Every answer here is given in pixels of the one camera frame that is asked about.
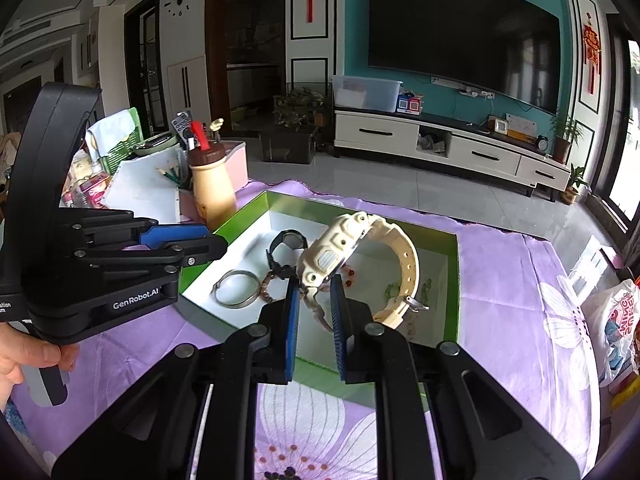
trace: human hand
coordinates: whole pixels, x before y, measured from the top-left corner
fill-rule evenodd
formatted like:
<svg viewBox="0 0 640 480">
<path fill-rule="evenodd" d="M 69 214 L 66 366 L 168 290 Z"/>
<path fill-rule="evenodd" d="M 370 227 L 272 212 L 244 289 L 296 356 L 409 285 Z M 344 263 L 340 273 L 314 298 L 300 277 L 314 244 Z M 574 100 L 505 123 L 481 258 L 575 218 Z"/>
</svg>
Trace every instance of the human hand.
<svg viewBox="0 0 640 480">
<path fill-rule="evenodd" d="M 0 411 L 14 384 L 24 381 L 20 365 L 47 368 L 58 365 L 61 370 L 71 372 L 76 365 L 79 346 L 57 346 L 42 339 L 20 332 L 8 323 L 0 323 Z"/>
</svg>

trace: screw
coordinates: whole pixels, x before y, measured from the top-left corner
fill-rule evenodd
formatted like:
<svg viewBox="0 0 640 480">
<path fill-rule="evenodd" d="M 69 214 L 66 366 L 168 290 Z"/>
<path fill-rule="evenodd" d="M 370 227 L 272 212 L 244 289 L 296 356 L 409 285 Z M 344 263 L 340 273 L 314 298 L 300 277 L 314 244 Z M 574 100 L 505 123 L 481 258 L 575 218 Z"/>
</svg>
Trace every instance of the screw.
<svg viewBox="0 0 640 480">
<path fill-rule="evenodd" d="M 383 335 L 385 333 L 385 327 L 380 323 L 367 323 L 364 327 L 364 331 L 373 336 Z"/>
<path fill-rule="evenodd" d="M 175 347 L 174 354 L 180 359 L 186 359 L 187 357 L 191 357 L 195 351 L 195 346 L 190 345 L 189 343 L 182 343 Z"/>
<path fill-rule="evenodd" d="M 458 355 L 460 353 L 460 347 L 453 341 L 445 341 L 443 343 L 440 343 L 440 351 L 444 355 L 453 357 L 454 355 Z"/>
<path fill-rule="evenodd" d="M 261 325 L 260 323 L 254 323 L 252 325 L 249 325 L 249 329 L 247 330 L 247 332 L 251 337 L 262 337 L 268 332 L 268 330 L 269 329 L 267 329 L 267 327 L 265 327 L 264 325 Z"/>
</svg>

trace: clear plastic container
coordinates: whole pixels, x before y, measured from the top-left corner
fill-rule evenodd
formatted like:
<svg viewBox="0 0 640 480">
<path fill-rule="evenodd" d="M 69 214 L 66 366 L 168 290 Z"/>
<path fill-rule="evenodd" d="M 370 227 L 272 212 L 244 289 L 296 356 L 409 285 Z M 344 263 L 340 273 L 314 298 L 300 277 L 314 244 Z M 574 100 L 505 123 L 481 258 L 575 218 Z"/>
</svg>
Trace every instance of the clear plastic container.
<svg viewBox="0 0 640 480">
<path fill-rule="evenodd" d="M 334 75 L 332 85 L 335 106 L 395 112 L 402 81 Z"/>
</svg>

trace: drawer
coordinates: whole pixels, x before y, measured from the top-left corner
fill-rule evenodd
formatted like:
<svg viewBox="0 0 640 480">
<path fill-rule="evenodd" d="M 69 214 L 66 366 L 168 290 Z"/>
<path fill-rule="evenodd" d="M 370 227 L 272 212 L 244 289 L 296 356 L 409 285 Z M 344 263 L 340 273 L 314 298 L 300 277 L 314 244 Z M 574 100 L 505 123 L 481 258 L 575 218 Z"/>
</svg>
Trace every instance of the drawer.
<svg viewBox="0 0 640 480">
<path fill-rule="evenodd" d="M 520 162 L 519 153 L 462 137 L 451 138 L 448 155 L 453 163 L 463 168 L 479 166 L 511 175 L 516 174 Z"/>
<path fill-rule="evenodd" d="M 528 156 L 520 160 L 516 176 L 562 191 L 569 181 L 568 171 Z"/>
<path fill-rule="evenodd" d="M 391 119 L 336 114 L 335 139 L 378 148 L 415 152 L 418 124 Z"/>
</svg>

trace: tv screen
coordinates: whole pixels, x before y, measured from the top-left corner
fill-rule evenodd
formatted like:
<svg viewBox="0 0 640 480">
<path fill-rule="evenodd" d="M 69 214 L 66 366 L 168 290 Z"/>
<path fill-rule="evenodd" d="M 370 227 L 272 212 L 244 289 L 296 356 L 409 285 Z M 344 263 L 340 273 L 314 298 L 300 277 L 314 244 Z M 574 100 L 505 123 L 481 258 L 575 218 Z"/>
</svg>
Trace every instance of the tv screen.
<svg viewBox="0 0 640 480">
<path fill-rule="evenodd" d="M 369 66 L 459 81 L 555 114 L 559 21 L 525 0 L 369 0 Z"/>
</svg>

